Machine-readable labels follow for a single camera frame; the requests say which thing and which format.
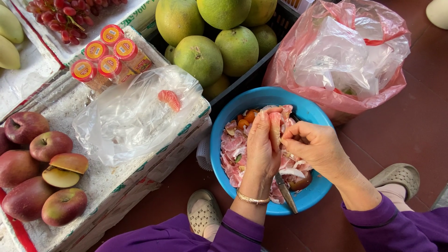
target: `bracelet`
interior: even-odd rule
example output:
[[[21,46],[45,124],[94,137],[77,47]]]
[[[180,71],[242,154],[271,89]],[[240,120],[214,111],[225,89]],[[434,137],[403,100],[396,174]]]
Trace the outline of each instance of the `bracelet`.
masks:
[[[242,193],[240,193],[240,189],[239,188],[237,189],[237,196],[242,201],[245,201],[247,203],[251,203],[251,204],[254,204],[254,205],[267,205],[269,203],[269,201],[271,201],[270,198],[267,198],[266,200],[257,200],[257,199],[249,198],[246,195],[243,195]]]

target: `blue bowl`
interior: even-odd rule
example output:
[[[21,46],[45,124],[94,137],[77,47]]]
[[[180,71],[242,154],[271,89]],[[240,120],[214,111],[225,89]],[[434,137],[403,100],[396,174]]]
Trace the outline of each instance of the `blue bowl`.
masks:
[[[315,124],[332,126],[330,119],[314,102],[290,93],[280,87],[259,87],[246,91],[231,100],[219,113],[213,128],[210,139],[210,159],[213,171],[224,190],[232,197],[237,196],[237,189],[230,185],[229,178],[221,167],[221,135],[225,125],[234,120],[235,117],[243,113],[246,109],[262,108],[266,105],[291,104],[293,113],[302,121]],[[305,211],[321,200],[332,184],[324,177],[319,176],[315,170],[312,171],[313,180],[311,184],[300,193],[294,195],[293,199],[299,212]],[[288,205],[267,204],[267,215],[289,215],[293,212]]]

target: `floor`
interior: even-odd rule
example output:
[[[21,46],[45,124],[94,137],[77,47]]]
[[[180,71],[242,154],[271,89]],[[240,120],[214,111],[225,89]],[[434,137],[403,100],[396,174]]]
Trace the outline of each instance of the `floor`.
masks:
[[[371,178],[385,167],[410,163],[421,175],[421,188],[409,205],[423,212],[448,201],[448,30],[432,25],[425,8],[431,0],[380,0],[401,15],[412,32],[411,54],[404,63],[407,87],[396,97],[337,129],[352,162]],[[212,172],[199,168],[194,153],[92,247],[107,239],[184,213],[191,193],[212,191],[223,212],[232,199]],[[435,204],[440,195],[441,200]],[[263,246],[270,252],[362,252],[332,188],[314,207],[295,216],[267,217]]]

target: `patterned slipper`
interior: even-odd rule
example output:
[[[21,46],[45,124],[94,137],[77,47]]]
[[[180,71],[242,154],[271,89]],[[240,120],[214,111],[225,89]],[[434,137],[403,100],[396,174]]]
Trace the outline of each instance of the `patterned slipper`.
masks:
[[[194,203],[198,200],[206,200],[196,212],[191,212]],[[205,189],[195,191],[187,204],[187,215],[190,220],[191,228],[194,233],[200,236],[204,235],[204,229],[211,224],[221,225],[223,216],[221,210],[216,202],[215,197],[211,192]]]
[[[393,164],[370,180],[376,187],[382,187],[390,183],[401,184],[406,188],[407,196],[405,201],[410,200],[418,192],[420,187],[420,175],[412,165],[398,163]]]

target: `plastic bag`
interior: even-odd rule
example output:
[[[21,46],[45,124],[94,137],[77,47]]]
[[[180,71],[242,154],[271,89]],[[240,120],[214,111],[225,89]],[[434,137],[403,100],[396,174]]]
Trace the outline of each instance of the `plastic bag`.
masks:
[[[158,99],[162,90],[176,94],[179,112]],[[170,144],[201,94],[198,81],[176,65],[149,70],[90,103],[73,120],[76,138],[90,158],[116,166]]]
[[[406,86],[402,64],[409,46],[405,21],[382,4],[318,1],[282,40],[263,86],[314,101],[339,125]]]

